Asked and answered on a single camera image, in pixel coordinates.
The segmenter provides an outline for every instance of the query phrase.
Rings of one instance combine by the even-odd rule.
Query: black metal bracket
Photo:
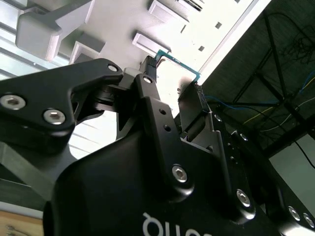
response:
[[[145,58],[140,65],[140,71],[157,82],[157,61],[153,57],[147,56]]]
[[[89,110],[91,107],[85,104],[87,94],[100,84],[119,83],[122,76],[123,71],[113,62],[97,59],[2,81],[0,97],[18,95],[26,105],[19,110],[0,106],[1,141],[45,153],[61,151],[77,122],[71,96],[83,93],[83,99],[75,97],[74,102],[80,103],[76,105],[80,107],[79,111],[83,112],[83,106]],[[44,113],[51,109],[62,112],[65,117],[63,123],[54,125],[44,119]],[[95,114],[100,112],[92,110],[85,115]]]
[[[284,235],[298,229],[299,235],[310,233],[307,215],[315,220],[293,191],[281,178],[272,164],[257,150],[250,140],[244,140],[237,131],[233,141],[241,151],[249,173],[252,194],[259,204],[264,204],[266,214]]]

